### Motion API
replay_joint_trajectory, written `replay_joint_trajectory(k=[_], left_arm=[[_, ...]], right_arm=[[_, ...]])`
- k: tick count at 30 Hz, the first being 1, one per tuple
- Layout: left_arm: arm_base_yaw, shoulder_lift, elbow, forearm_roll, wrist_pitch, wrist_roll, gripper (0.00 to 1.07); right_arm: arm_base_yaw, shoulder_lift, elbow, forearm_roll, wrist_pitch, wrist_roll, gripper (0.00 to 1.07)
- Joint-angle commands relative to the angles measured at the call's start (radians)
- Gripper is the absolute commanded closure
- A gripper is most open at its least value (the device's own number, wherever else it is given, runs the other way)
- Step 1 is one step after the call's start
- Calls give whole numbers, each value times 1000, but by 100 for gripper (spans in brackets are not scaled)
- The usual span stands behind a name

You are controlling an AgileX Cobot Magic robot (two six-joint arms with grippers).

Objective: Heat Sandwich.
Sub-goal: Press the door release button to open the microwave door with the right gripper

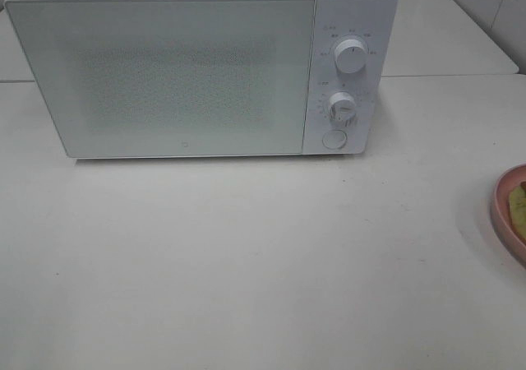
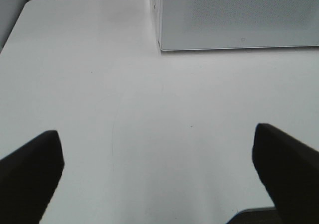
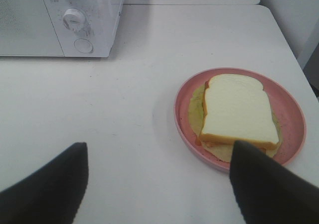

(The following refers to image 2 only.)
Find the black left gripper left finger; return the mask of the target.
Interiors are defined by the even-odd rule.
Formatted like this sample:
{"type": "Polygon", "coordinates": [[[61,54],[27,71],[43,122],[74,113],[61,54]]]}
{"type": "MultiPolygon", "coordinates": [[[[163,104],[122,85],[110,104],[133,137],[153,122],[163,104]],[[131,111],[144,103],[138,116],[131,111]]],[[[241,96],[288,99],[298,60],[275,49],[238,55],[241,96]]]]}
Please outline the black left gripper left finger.
{"type": "Polygon", "coordinates": [[[0,161],[0,222],[38,224],[58,186],[64,158],[58,132],[38,135],[0,161]]]}

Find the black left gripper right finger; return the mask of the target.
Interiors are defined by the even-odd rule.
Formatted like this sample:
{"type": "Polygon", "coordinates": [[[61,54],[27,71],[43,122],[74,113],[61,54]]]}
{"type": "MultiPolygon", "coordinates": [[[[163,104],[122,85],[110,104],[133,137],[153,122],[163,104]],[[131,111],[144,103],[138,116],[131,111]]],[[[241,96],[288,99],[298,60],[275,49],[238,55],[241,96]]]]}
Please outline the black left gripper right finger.
{"type": "Polygon", "coordinates": [[[285,224],[319,222],[319,153],[282,130],[256,126],[252,161],[285,224]]]}

